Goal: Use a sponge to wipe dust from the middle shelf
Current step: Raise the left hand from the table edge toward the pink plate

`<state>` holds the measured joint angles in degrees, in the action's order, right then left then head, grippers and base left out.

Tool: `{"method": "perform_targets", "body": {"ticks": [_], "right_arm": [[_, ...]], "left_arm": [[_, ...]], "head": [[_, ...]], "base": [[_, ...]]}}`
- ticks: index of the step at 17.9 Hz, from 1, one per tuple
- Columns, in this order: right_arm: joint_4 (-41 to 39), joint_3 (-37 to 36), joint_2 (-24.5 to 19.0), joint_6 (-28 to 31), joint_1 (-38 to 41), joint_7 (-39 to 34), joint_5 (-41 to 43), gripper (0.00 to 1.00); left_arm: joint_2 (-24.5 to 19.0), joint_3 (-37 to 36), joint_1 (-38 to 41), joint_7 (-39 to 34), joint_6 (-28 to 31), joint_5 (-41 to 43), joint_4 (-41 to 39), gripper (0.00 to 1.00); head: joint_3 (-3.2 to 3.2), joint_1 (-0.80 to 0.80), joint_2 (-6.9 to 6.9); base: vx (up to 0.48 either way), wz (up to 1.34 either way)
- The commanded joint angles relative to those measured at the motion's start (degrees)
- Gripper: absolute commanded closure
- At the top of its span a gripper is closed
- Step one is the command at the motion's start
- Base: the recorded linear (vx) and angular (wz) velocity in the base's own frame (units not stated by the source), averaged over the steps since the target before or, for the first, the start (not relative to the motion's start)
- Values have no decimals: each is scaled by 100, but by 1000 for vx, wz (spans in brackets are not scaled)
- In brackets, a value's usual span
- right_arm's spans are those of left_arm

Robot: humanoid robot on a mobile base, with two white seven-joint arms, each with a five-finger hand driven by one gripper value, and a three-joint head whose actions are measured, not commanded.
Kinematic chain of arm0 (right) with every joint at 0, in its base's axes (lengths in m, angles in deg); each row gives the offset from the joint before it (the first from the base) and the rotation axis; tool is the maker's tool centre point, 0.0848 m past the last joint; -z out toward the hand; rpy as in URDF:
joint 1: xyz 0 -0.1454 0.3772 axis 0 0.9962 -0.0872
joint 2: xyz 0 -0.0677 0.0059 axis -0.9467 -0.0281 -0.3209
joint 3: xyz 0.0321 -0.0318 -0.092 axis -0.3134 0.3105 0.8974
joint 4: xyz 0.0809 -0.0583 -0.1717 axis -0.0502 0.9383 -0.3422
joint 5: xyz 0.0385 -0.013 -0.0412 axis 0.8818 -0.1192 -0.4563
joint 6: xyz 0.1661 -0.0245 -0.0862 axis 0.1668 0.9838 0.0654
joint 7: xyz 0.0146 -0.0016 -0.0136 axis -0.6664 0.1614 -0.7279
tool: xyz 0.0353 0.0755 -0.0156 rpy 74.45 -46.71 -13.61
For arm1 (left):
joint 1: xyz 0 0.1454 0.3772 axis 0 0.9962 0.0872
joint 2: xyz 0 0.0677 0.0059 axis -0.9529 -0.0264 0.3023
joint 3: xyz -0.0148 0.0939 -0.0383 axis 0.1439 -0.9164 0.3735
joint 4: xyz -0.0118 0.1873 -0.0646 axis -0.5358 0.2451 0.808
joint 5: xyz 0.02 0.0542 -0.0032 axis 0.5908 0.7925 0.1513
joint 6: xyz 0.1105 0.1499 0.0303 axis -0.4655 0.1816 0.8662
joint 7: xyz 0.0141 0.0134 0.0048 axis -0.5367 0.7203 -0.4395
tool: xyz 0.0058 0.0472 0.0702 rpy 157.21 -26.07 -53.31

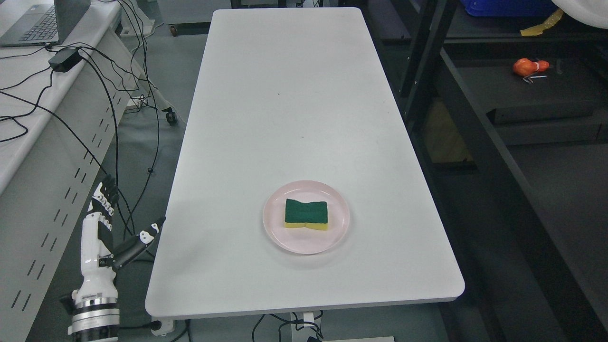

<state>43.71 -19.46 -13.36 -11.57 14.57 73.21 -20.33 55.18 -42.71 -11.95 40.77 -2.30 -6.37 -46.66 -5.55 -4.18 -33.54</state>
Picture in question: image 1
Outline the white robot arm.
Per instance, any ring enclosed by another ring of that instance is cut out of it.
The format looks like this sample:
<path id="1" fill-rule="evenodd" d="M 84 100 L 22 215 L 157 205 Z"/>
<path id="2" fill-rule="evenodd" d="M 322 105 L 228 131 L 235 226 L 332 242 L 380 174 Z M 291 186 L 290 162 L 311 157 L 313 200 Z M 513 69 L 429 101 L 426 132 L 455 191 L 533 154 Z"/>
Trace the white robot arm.
<path id="1" fill-rule="evenodd" d="M 120 309 L 116 297 L 87 297 L 74 300 L 76 290 L 59 298 L 71 316 L 67 334 L 73 342 L 117 342 L 119 340 Z"/>

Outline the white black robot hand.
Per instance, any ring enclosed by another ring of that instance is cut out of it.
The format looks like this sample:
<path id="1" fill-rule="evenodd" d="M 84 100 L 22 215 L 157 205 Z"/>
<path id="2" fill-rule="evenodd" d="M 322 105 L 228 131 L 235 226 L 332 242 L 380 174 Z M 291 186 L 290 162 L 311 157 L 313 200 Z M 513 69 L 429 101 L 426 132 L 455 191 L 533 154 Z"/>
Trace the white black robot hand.
<path id="1" fill-rule="evenodd" d="M 166 217 L 159 217 L 149 227 L 114 246 L 113 216 L 118 199 L 116 181 L 108 174 L 94 190 L 82 222 L 80 269 L 83 283 L 72 293 L 77 307 L 117 299 L 114 284 L 117 271 L 139 257 L 161 235 Z"/>

